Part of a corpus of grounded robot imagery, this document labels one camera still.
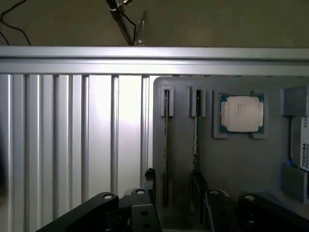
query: wall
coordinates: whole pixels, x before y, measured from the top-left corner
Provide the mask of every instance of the wall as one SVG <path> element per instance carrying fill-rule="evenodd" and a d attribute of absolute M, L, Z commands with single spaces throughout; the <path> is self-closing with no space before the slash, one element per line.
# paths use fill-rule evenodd
<path fill-rule="evenodd" d="M 15 2 L 0 2 L 0 11 Z M 138 22 L 148 11 L 148 45 L 308 47 L 308 8 L 307 0 L 134 0 L 127 14 Z M 28 0 L 6 19 L 34 45 L 126 45 L 104 0 Z M 19 32 L 0 30 L 26 45 Z"/>

